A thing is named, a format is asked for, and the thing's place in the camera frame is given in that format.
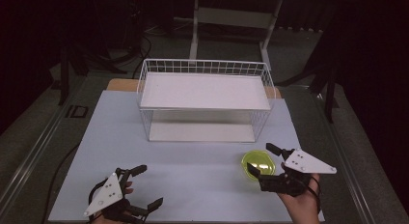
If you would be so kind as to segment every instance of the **yellow object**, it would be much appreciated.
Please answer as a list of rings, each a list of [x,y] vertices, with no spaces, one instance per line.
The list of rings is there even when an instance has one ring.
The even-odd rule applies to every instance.
[[[257,179],[247,170],[248,162],[258,168],[263,175],[274,175],[274,172],[276,171],[276,165],[266,151],[252,150],[246,153],[241,159],[241,166],[243,167],[244,172],[246,172],[250,179],[256,181]]]

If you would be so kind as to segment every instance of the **gray carpet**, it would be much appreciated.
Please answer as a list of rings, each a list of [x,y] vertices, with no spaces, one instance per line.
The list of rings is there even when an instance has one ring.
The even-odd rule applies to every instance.
[[[147,34],[151,41],[151,58],[185,59],[189,57],[189,27],[178,30],[172,36]],[[255,32],[240,40],[227,37],[215,37],[208,32],[201,33],[199,41],[199,59],[260,61],[259,45],[255,40],[262,35]],[[300,72],[314,48],[319,33],[278,30],[274,33],[268,47],[274,81],[287,79]],[[144,49],[149,44],[144,41]],[[15,200],[10,202],[9,209],[2,223],[40,223],[46,203],[48,186],[57,165],[64,156],[81,141],[92,117],[101,91],[109,80],[115,77],[130,77],[140,59],[123,64],[121,69],[127,75],[115,75],[104,70],[93,69],[88,77],[73,77],[71,97],[67,106],[59,107],[59,92],[45,91],[41,97],[2,135],[0,136],[0,189],[5,191],[13,178],[14,172],[36,142],[45,140],[39,160],[34,162],[30,177],[16,193]],[[304,85],[311,81],[306,78],[296,85],[280,88],[288,104],[301,146],[307,152],[316,155],[339,168],[336,175],[321,178],[322,209],[326,223],[409,223],[408,216],[398,201],[389,184],[371,145],[362,130],[355,114],[345,98],[340,86],[337,87],[336,100],[339,108],[333,109],[333,125],[326,122],[322,115],[322,102],[316,95],[311,95]],[[89,107],[87,116],[81,118],[65,118],[70,105]],[[48,122],[63,114],[54,128]],[[41,137],[48,129],[49,138]],[[341,148],[349,164],[344,167]],[[69,157],[61,168],[50,197],[49,209],[64,182],[72,157]],[[351,187],[344,176],[356,179],[357,187]],[[351,194],[363,195],[370,210],[369,220],[363,220],[357,211],[356,201]]]

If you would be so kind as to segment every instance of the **wire basket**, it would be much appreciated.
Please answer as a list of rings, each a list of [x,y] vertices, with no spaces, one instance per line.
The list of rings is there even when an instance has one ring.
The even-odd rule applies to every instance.
[[[207,107],[207,103],[202,103],[204,106],[193,107],[193,106],[180,106],[180,105],[160,105],[160,106],[145,106],[144,105],[144,97],[148,97],[151,93],[146,92],[146,86],[149,83],[148,79],[153,77],[157,74],[163,75],[171,75],[171,76],[183,76],[183,75],[194,75],[194,76],[207,76],[207,77],[219,77],[223,80],[232,80],[233,78],[239,78],[240,80],[244,79],[252,79],[257,80],[260,82],[262,90],[265,92],[262,96],[265,98],[267,107],[264,109],[252,109],[251,107]],[[170,112],[170,116],[177,116],[180,117],[180,112],[188,112],[184,114],[188,114],[189,116],[194,116],[195,114],[199,116],[203,116],[206,114],[208,117],[214,117],[215,112],[218,112],[216,116],[230,116],[230,114],[236,115],[235,117],[241,116],[248,116],[248,122],[251,126],[253,139],[248,140],[237,140],[238,142],[256,142],[261,134],[262,128],[267,120],[273,106],[274,100],[276,98],[276,91],[274,89],[273,80],[270,75],[270,70],[265,63],[259,62],[237,62],[237,61],[213,61],[213,60],[176,60],[176,59],[146,59],[141,69],[140,78],[137,86],[137,103],[142,115],[142,120],[144,124],[144,128],[146,130],[147,136],[149,140],[152,139],[151,130],[152,130],[152,123],[155,120],[155,112]],[[229,132],[228,129],[220,129],[220,131]],[[201,137],[198,137],[198,141],[206,141]],[[184,141],[196,141],[196,139],[187,139]],[[209,141],[224,141],[219,139],[209,139]],[[226,140],[228,142],[237,142],[235,140]]]

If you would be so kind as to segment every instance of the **hand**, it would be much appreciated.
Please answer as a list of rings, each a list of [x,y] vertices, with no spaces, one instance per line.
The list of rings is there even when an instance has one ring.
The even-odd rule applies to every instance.
[[[311,179],[309,187],[318,194],[319,185],[316,182],[319,182],[319,175],[312,174],[312,176],[316,181]],[[306,190],[305,193],[296,197],[281,193],[278,193],[278,195],[286,206],[289,216],[294,224],[319,223],[317,215],[317,200],[310,191]]]
[[[132,185],[132,182],[127,182],[126,183],[125,194],[130,194],[130,193],[133,192],[133,188],[130,187],[131,185]],[[93,220],[92,224],[122,224],[122,222],[106,219],[102,215],[102,212],[98,211],[94,215],[94,220]]]

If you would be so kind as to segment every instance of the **white table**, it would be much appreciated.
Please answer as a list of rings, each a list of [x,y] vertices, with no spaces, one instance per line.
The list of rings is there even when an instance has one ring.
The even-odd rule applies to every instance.
[[[275,193],[261,192],[241,168],[250,150],[270,142],[300,148],[286,102],[277,99],[257,143],[149,142],[135,92],[104,91],[69,168],[49,221],[85,221],[91,189],[117,167],[148,165],[132,178],[135,191],[126,196],[145,208],[163,197],[148,222],[288,222],[286,208]],[[280,157],[270,154],[283,170]]]

